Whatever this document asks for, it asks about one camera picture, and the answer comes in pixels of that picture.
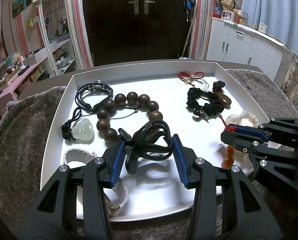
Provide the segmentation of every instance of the robotic arm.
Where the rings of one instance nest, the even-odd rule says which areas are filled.
[[[256,180],[270,190],[298,192],[298,119],[272,118],[270,123],[261,124],[258,129],[230,126],[235,128],[224,131],[221,140],[237,150],[247,149]],[[293,147],[294,151],[268,148],[266,142],[269,140]],[[238,166],[233,165],[228,170],[212,166],[197,158],[192,149],[182,146],[177,134],[172,142],[181,182],[187,189],[196,189],[186,239],[282,239],[273,214]],[[28,210],[17,238],[113,239],[103,188],[115,186],[123,165],[121,160],[130,153],[130,147],[137,151],[134,140],[123,135],[116,147],[107,149],[102,157],[84,167],[60,166]],[[77,234],[78,185],[83,186],[85,237]],[[215,237],[216,186],[222,187],[223,226],[222,234]],[[283,240],[291,240],[293,236],[289,234]]]

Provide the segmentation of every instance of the white tray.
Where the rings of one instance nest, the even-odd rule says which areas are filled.
[[[61,125],[71,118],[76,104],[74,96],[79,87],[86,83],[101,80],[113,88],[114,95],[134,91],[138,95],[147,94],[151,100],[159,104],[159,111],[163,114],[164,121],[169,125],[171,135],[177,133],[183,146],[192,148],[198,157],[206,159],[214,166],[220,167],[225,154],[226,145],[220,140],[224,124],[219,118],[210,119],[209,122],[201,120],[196,122],[192,113],[186,108],[187,92],[190,85],[185,85],[177,78],[180,71],[194,73],[203,71],[210,88],[215,81],[222,80],[226,83],[223,89],[225,94],[232,99],[230,109],[225,109],[222,116],[226,119],[231,114],[241,114],[246,110],[254,114],[260,123],[269,120],[259,105],[250,94],[222,67],[212,62],[197,61],[166,61],[145,62],[115,67],[103,67],[89,72],[73,75],[71,78],[54,116],[48,136],[41,173],[41,188],[48,179],[63,164],[63,154],[70,148],[82,148],[86,151],[95,151],[102,156],[108,145],[100,138],[96,130],[98,118],[96,115],[84,113],[95,129],[95,136],[91,142],[76,140],[64,141],[61,136]],[[204,85],[195,82],[196,87]],[[92,106],[100,102],[105,96],[86,97]],[[123,109],[117,111],[110,120],[111,127],[118,130],[123,128],[133,135],[146,122],[146,112]],[[242,125],[252,126],[245,121]],[[269,147],[278,148],[279,145],[269,142]],[[193,204],[194,190],[187,190],[180,182],[173,156],[162,162],[152,162],[139,159],[139,168],[135,176],[129,175],[123,167],[121,178],[129,190],[129,200],[117,217],[111,221],[131,221],[160,217],[188,209]],[[246,174],[250,174],[253,167],[248,158],[236,154],[235,165],[241,167]],[[105,193],[115,200],[112,190],[105,189]],[[77,201],[77,217],[83,218],[83,206]]]

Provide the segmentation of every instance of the white cabinet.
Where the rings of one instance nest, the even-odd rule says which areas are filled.
[[[207,60],[222,60],[225,55],[227,38],[230,27],[223,21],[213,21],[210,31],[210,39],[207,51]]]
[[[252,45],[232,35],[227,39],[226,53],[223,61],[248,64],[248,59]]]
[[[284,50],[279,46],[255,37],[250,64],[260,68],[271,80],[274,80],[283,54]]]
[[[285,46],[243,25],[213,18],[206,60],[253,65],[274,80]]]

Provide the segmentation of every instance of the red tassel cord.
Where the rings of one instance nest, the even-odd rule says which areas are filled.
[[[228,127],[228,125],[222,118],[222,115],[219,115],[219,118],[222,120],[222,122],[224,123],[224,125],[226,127],[225,131],[236,131],[236,127],[233,127],[233,126]],[[234,161],[235,161],[234,155],[235,155],[234,147],[232,145],[228,145],[226,148],[225,158],[223,159],[223,161],[221,163],[221,167],[224,169],[229,169],[230,166],[232,166],[234,164]]]

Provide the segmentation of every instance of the blue curtain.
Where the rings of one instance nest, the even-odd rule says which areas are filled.
[[[242,0],[249,25],[267,25],[266,34],[285,43],[298,55],[298,0]]]

